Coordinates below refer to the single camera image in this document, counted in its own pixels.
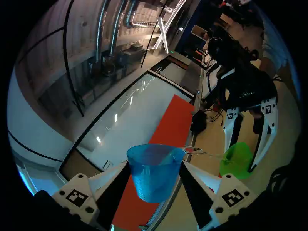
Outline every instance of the wall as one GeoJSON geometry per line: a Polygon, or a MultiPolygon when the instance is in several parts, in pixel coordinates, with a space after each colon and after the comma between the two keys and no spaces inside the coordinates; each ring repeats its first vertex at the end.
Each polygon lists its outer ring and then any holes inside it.
{"type": "MultiPolygon", "coordinates": [[[[30,107],[18,86],[15,71],[12,73],[7,101],[7,126],[21,143],[32,150],[55,159],[63,160],[72,142],[49,127],[30,107]]],[[[22,157],[38,164],[58,167],[60,162],[37,156],[10,137],[10,144],[22,157]]]]}
{"type": "MultiPolygon", "coordinates": [[[[102,51],[107,50],[115,12],[122,0],[112,0],[109,4],[102,33],[102,51]]],[[[69,0],[59,0],[33,28],[19,54],[18,60],[37,41],[47,34],[63,27],[69,0]]],[[[75,0],[69,15],[67,27],[67,56],[70,69],[94,56],[97,18],[102,0],[75,0]]],[[[156,22],[162,8],[154,10],[144,8],[145,3],[138,5],[135,21],[156,22]]],[[[120,20],[117,46],[149,39],[153,28],[127,28],[124,25],[126,10],[120,20]]],[[[36,46],[23,61],[18,64],[27,78],[32,82],[35,97],[53,84],[66,70],[63,57],[63,31],[59,31],[36,46]]]]}

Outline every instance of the red mat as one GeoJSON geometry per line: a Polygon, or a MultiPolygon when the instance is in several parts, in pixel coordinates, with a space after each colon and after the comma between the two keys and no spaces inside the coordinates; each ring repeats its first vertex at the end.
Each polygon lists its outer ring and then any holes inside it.
{"type": "MultiPolygon", "coordinates": [[[[193,110],[193,105],[174,95],[149,144],[184,147],[193,110]]],[[[127,231],[139,231],[138,226],[147,224],[158,205],[144,202],[138,197],[130,176],[112,223],[127,231]]]]}

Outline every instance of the ventilation duct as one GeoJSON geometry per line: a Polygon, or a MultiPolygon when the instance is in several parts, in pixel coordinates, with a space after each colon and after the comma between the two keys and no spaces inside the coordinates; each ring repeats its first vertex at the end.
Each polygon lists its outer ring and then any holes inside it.
{"type": "MultiPolygon", "coordinates": [[[[126,16],[126,19],[125,19],[125,22],[124,22],[125,26],[128,27],[128,28],[136,28],[136,27],[138,27],[138,28],[154,28],[156,22],[134,22],[134,17],[135,17],[135,14],[136,14],[138,4],[139,4],[138,0],[131,0],[129,2],[129,7],[128,7],[128,10],[127,10],[127,16],[126,16]]],[[[165,6],[164,11],[166,11],[167,13],[172,13],[173,9],[168,7],[168,6],[165,6]]]]}

